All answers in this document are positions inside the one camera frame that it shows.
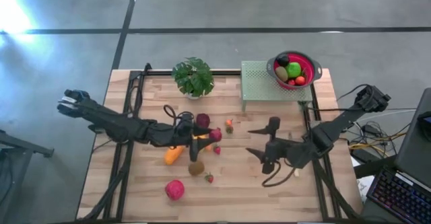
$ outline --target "keyboard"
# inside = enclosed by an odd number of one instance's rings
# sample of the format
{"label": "keyboard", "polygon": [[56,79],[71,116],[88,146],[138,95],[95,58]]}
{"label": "keyboard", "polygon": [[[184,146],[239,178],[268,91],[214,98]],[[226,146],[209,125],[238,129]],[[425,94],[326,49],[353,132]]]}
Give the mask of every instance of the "keyboard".
{"label": "keyboard", "polygon": [[431,194],[390,170],[374,178],[367,197],[402,221],[431,224]]}

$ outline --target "black metal frame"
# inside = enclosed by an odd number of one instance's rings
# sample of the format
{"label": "black metal frame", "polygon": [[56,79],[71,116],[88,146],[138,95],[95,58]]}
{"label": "black metal frame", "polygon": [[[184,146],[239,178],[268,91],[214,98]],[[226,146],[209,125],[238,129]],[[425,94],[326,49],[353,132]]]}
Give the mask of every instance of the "black metal frame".
{"label": "black metal frame", "polygon": [[[131,92],[130,89],[136,84],[136,81],[138,81],[138,90],[143,89],[143,82],[145,80],[146,76],[169,76],[171,75],[172,70],[152,70],[152,67],[150,64],[147,64],[145,66],[144,71],[131,71],[129,76],[129,83],[127,86],[127,92],[129,94],[126,95],[125,103],[123,112],[130,111],[128,102],[131,99]],[[241,72],[239,69],[233,69],[233,70],[213,70],[212,71],[214,76],[240,76]],[[314,89],[314,86],[311,86],[312,91],[312,105],[313,108],[318,109],[319,105],[317,103],[317,97],[316,92]],[[134,106],[134,116],[137,116],[139,114],[139,111],[137,110],[137,100],[135,100],[135,106]],[[303,115],[304,115],[304,121],[307,130],[310,129],[310,112],[303,108]],[[315,120],[321,120],[321,116],[319,114],[319,111],[314,111],[314,118]],[[123,165],[119,169],[120,164],[120,156],[121,151],[123,147],[126,147],[126,154],[125,154],[125,160],[123,162]],[[127,182],[129,178],[129,170],[131,165],[131,157],[133,153],[133,141],[129,141],[128,143],[124,145],[118,144],[115,148],[114,153],[114,161],[112,163],[112,170],[110,175],[110,181],[109,181],[109,187],[108,190],[105,192],[105,194],[100,199],[97,206],[99,206],[99,209],[92,213],[92,215],[89,217],[89,219],[84,220],[76,220],[72,223],[101,223],[103,221],[106,222],[121,222],[121,219],[123,217],[123,210],[124,210],[124,204],[125,204],[125,197],[127,193]],[[331,162],[329,159],[329,156],[326,155],[323,158],[324,166],[325,166],[325,173],[327,175],[327,178],[333,183],[334,177],[331,167]],[[330,192],[330,196],[332,199],[332,205],[334,208],[334,215],[335,218],[329,217],[328,209],[326,205],[326,198],[325,193],[323,190],[323,184],[321,176],[317,173],[318,170],[322,169],[321,164],[318,160],[315,160],[312,162],[313,169],[314,169],[314,176],[316,180],[316,187],[317,187],[317,194],[319,198],[319,204],[320,209],[322,213],[323,221],[328,220],[341,220],[341,211],[339,203],[336,201],[336,197],[333,195],[332,192]],[[111,207],[112,207],[112,195],[115,191],[115,189],[118,187],[118,185],[121,182],[121,188],[120,188],[120,194],[119,194],[119,200],[117,205],[117,212],[115,214],[115,217],[111,217]],[[104,209],[103,216],[101,219],[97,219],[100,215],[102,209]]]}

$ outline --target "table leg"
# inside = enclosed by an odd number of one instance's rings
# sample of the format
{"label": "table leg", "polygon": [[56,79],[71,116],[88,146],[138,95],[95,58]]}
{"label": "table leg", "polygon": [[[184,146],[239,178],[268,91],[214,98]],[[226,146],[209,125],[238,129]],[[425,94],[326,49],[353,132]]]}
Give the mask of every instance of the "table leg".
{"label": "table leg", "polygon": [[245,112],[245,105],[247,104],[246,100],[242,100],[242,112]]}

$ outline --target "red apple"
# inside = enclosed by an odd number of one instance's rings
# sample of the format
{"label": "red apple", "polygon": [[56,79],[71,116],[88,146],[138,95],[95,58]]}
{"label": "red apple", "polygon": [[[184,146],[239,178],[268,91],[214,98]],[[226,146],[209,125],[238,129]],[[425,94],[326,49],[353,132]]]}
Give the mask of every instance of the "red apple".
{"label": "red apple", "polygon": [[288,85],[295,86],[295,79],[289,79],[288,80]]}
{"label": "red apple", "polygon": [[305,78],[303,76],[297,76],[295,79],[295,83],[297,85],[304,85],[305,84]]}

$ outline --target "brown fruit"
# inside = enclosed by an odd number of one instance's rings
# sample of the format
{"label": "brown fruit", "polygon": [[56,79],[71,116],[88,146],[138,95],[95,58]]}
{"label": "brown fruit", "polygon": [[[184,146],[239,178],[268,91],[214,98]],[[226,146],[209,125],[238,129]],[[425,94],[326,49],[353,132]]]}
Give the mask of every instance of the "brown fruit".
{"label": "brown fruit", "polygon": [[278,68],[276,68],[275,69],[275,74],[277,75],[277,77],[281,80],[281,81],[283,81],[283,82],[285,82],[285,81],[287,81],[288,80],[288,78],[289,78],[289,76],[288,76],[288,72],[286,71],[286,69],[285,68],[283,68],[283,67],[278,67]]}
{"label": "brown fruit", "polygon": [[205,170],[205,166],[201,161],[196,161],[194,163],[189,164],[189,173],[192,176],[202,174],[204,170]]}

